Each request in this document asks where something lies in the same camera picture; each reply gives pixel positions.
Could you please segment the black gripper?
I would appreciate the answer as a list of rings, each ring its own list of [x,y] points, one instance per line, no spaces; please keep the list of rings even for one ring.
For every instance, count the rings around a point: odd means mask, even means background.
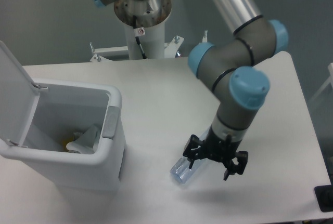
[[[247,166],[248,152],[236,152],[240,141],[227,141],[219,138],[210,127],[205,140],[192,134],[184,147],[183,156],[190,162],[189,169],[192,169],[196,160],[210,159],[215,162],[223,163],[226,171],[223,180],[226,181],[230,175],[242,175]]]

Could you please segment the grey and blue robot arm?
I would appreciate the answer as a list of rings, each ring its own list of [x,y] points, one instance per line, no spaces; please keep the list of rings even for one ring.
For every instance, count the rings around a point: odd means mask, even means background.
[[[118,19],[129,27],[126,41],[131,59],[165,57],[163,34],[152,35],[148,30],[165,22],[170,0],[93,1],[97,7],[113,4]],[[180,183],[186,183],[204,160],[222,163],[224,178],[244,172],[248,152],[238,147],[270,89],[267,76],[255,66],[288,45],[285,26],[266,20],[253,0],[213,1],[234,40],[216,47],[204,38],[188,56],[189,68],[220,105],[209,129],[201,137],[191,135],[172,167],[170,172]]]

